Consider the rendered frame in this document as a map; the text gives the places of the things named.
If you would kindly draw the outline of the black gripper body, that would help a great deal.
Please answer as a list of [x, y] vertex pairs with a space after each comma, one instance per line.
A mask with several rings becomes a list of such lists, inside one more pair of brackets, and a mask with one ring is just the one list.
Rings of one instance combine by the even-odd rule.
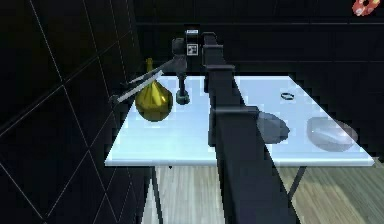
[[177, 76], [185, 76], [187, 70], [186, 44], [183, 38], [175, 38], [172, 40], [173, 59], [168, 68], [169, 72], [175, 73]]

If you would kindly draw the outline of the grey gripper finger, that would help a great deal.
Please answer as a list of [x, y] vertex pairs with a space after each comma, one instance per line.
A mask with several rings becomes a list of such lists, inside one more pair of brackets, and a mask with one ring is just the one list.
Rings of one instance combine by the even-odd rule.
[[163, 73], [168, 72], [169, 70], [173, 69], [174, 60], [171, 59], [162, 65], [158, 66], [157, 68], [129, 81], [129, 82], [123, 82], [120, 84], [121, 87], [124, 88], [133, 88], [134, 86], [137, 86], [145, 81], [150, 80], [151, 78], [157, 78], [161, 76]]
[[144, 87], [148, 86], [151, 82], [155, 81], [157, 78], [151, 78], [150, 80], [148, 81], [145, 81], [137, 86], [134, 86], [133, 88], [125, 91], [123, 94], [121, 95], [112, 95], [109, 99], [110, 103], [112, 105], [117, 105], [117, 104], [120, 104], [122, 103], [123, 101], [127, 100], [128, 98], [130, 98], [131, 96], [135, 95], [136, 93], [138, 93], [139, 91], [141, 91]]

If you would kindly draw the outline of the golden round-bellied vase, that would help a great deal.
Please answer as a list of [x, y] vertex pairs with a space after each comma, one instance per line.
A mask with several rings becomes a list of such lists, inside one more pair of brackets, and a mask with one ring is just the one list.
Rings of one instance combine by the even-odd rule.
[[138, 92], [135, 97], [135, 106], [145, 120], [159, 122], [170, 114], [173, 95], [157, 80], [154, 80]]

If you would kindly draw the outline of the pale blue table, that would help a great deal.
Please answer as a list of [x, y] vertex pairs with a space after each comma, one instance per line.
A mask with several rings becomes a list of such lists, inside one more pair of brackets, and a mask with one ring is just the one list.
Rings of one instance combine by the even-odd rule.
[[[373, 158], [356, 143], [344, 152], [327, 152], [307, 137], [312, 117], [331, 118], [288, 76], [243, 76], [235, 79], [245, 102], [262, 112], [260, 129], [269, 136], [277, 132], [267, 125], [280, 118], [287, 123], [288, 138], [267, 146], [277, 166], [370, 167]], [[186, 87], [191, 102], [174, 105], [168, 117], [150, 122], [129, 110], [105, 160], [107, 166], [214, 166], [215, 149], [208, 145], [209, 99], [203, 79], [189, 77]]]

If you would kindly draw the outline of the clear glass bowl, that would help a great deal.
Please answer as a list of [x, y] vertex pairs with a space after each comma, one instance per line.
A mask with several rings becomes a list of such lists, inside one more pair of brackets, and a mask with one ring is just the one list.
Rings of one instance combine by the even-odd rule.
[[312, 117], [307, 121], [307, 137], [318, 148], [327, 152], [344, 152], [358, 140], [357, 132], [338, 120]]

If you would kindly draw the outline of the red and white round thing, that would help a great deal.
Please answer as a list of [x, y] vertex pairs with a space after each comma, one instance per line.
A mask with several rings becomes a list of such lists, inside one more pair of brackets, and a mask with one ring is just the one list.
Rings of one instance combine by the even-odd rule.
[[371, 14], [380, 4], [381, 0], [356, 0], [352, 5], [352, 11], [356, 16]]

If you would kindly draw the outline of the black post with round base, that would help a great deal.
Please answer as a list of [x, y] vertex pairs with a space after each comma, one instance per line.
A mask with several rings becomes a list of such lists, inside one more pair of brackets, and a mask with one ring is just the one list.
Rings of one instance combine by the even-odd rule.
[[176, 102], [179, 105], [186, 105], [190, 102], [189, 94], [185, 89], [185, 74], [179, 74], [178, 80], [179, 80], [179, 90], [176, 92]]

